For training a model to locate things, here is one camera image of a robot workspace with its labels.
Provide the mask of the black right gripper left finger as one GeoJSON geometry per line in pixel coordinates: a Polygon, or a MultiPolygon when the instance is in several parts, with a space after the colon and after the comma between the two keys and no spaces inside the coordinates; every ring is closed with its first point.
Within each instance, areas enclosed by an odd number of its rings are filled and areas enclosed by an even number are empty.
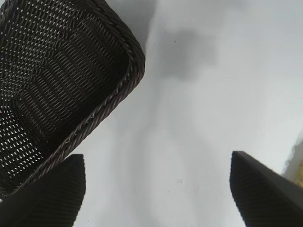
{"type": "Polygon", "coordinates": [[[0,203],[2,227],[71,227],[86,192],[84,156],[69,156],[0,203]]]}

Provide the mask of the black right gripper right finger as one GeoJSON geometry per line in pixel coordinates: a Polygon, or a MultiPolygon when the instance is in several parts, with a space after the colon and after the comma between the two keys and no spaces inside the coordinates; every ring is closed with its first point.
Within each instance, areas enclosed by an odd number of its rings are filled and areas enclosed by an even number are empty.
{"type": "Polygon", "coordinates": [[[248,227],[301,227],[303,190],[243,151],[231,158],[230,190],[248,227]]]}

